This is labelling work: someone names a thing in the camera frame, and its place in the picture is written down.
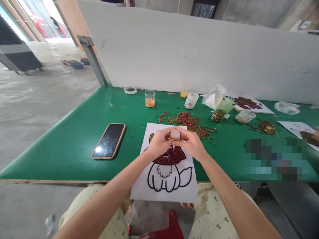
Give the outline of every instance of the paper with dog drawing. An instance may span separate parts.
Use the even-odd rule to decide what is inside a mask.
[[[282,124],[287,130],[296,135],[298,138],[302,138],[300,131],[306,131],[308,133],[314,134],[316,131],[311,128],[309,125],[303,122],[293,122],[293,121],[277,121]],[[319,147],[312,144],[308,144],[311,148],[316,150],[319,153]]]
[[[149,146],[155,131],[167,127],[173,126],[147,123],[140,154]],[[131,199],[197,203],[197,180],[192,156],[184,148],[170,146],[139,176],[132,187]]]

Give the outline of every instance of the metal pole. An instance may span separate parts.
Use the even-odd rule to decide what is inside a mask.
[[[100,83],[101,86],[107,87],[108,83],[104,77],[104,74],[102,72],[100,63],[95,55],[95,52],[93,50],[94,43],[92,41],[92,38],[89,36],[84,36],[84,35],[77,35],[79,38],[79,41],[81,43],[81,46],[83,47],[83,50],[92,65],[93,71]]]

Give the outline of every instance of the hand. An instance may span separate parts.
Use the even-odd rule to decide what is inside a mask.
[[[182,129],[180,127],[174,127],[174,129],[177,129],[180,132],[180,138],[186,142],[174,141],[172,145],[186,149],[187,152],[199,162],[209,156],[195,132]]]
[[[312,137],[315,141],[317,141],[319,143],[319,130],[317,130]]]
[[[175,129],[175,127],[169,127],[163,130],[158,130],[155,132],[149,147],[145,152],[148,152],[148,154],[151,155],[152,160],[156,159],[158,156],[164,154],[167,149],[170,147],[172,142],[174,140],[178,140],[177,138],[171,138],[169,140],[166,140],[166,138],[169,138],[170,132]]]

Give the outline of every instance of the smartphone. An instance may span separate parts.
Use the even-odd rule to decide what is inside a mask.
[[[92,158],[102,160],[114,158],[124,134],[125,127],[125,124],[109,124],[99,143],[95,147]]]

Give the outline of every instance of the glue bottle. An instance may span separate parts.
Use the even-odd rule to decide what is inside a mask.
[[[180,139],[179,131],[178,131],[177,129],[173,129],[173,130],[170,132],[169,138],[178,138],[178,140],[179,140],[179,139]]]

